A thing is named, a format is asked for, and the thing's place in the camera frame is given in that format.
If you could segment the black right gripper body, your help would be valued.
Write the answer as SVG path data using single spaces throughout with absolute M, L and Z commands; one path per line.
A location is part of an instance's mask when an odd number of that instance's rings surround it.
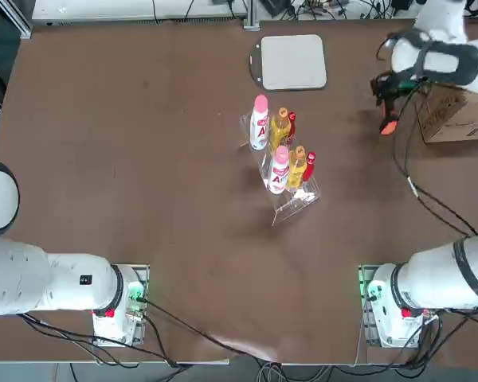
M 399 80 L 393 72 L 383 72 L 371 80 L 371 91 L 377 106 L 388 99 L 407 96 L 416 86 L 416 80 Z

